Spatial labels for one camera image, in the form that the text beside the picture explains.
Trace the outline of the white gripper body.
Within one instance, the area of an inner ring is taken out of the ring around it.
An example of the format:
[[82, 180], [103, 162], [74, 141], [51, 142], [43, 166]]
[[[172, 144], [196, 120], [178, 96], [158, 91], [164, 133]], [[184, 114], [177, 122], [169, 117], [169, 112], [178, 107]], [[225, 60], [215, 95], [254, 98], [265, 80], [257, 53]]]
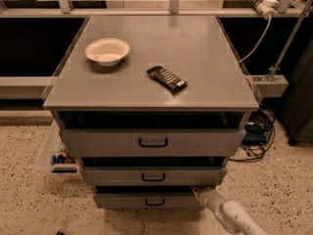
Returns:
[[202, 189], [199, 192], [199, 202], [203, 207], [208, 208], [212, 212], [220, 212], [225, 198], [216, 190]]

